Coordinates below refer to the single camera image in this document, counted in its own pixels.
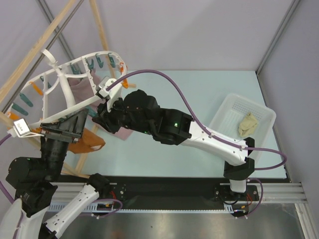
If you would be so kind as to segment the white round clip hanger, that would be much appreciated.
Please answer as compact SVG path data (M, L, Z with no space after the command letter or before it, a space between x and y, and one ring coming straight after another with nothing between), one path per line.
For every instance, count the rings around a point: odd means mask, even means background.
M105 104L103 104L103 112L110 112L112 110L114 102L120 98L122 88L124 87L122 82L125 81L125 79L127 78L126 74L128 72L128 68L125 62L116 52L94 52L76 58L60 66L57 65L56 59L48 50L44 49L42 53L45 56L47 64L52 69L27 81L27 83L25 83L22 87L22 89L25 90L36 81L43 80L43 89L40 90L43 101L42 118L39 121L30 124L31 128L38 128L40 127L41 123L55 122L59 119L63 119L85 108L86 106L97 102L100 99L104 99L106 101ZM94 66L94 59L96 59L99 65L104 65L101 62L102 56L106 56L110 60L111 66L117 69L121 73L121 75L119 80L110 78L106 81L102 81L100 84L97 85L93 81L91 71L93 70L92 67ZM75 98L68 82L69 78L86 78L89 81L89 89L92 90L94 96L79 103L75 103ZM67 109L52 116L48 116L48 95L52 93L58 85L61 86L63 95L67 103Z

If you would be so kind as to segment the cream sock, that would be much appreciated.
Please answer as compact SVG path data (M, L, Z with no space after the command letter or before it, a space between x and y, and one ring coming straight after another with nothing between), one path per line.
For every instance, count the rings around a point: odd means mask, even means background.
M243 120L240 122L238 127L238 132L241 137L246 137L249 135L252 135L259 122L256 119L256 117L251 113L247 113L246 116L243 118Z

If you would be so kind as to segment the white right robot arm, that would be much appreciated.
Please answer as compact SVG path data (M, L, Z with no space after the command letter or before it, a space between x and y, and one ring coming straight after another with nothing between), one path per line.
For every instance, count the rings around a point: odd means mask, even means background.
M234 139L213 130L206 133L194 117L161 108L155 97L142 90L99 104L92 120L109 133L130 129L151 135L162 144L194 147L217 155L225 161L223 176L229 179L230 195L241 200L248 194L246 179L255 170L255 161L249 157L249 147L255 141L250 137Z

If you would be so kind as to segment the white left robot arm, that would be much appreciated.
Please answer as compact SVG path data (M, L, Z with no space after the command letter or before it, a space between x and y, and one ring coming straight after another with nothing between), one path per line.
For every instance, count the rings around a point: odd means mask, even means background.
M41 157L18 157L9 166L6 181L15 188L15 197L9 197L11 206L0 224L2 239L59 239L92 203L106 210L104 214L92 213L96 219L122 209L110 182L96 173L59 213L43 221L58 188L53 182L60 176L69 145L83 136L87 115L88 110L83 109L56 122L41 123L40 133L32 132L25 119L14 121L17 136L40 138Z

